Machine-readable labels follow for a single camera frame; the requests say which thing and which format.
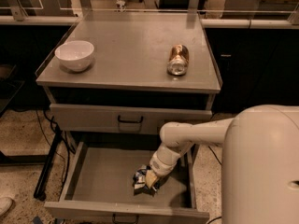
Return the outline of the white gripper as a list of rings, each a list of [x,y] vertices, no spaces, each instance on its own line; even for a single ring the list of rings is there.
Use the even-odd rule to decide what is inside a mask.
[[[148,170],[145,176],[145,183],[149,189],[159,181],[160,177],[169,175],[175,167],[175,165],[167,165],[161,162],[156,154],[151,157],[149,166],[152,170]]]

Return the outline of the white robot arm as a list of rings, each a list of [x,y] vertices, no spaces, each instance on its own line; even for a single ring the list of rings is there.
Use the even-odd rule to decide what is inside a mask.
[[[168,122],[149,166],[170,174],[194,144],[221,144],[222,224],[299,224],[299,107],[257,105],[201,124]]]

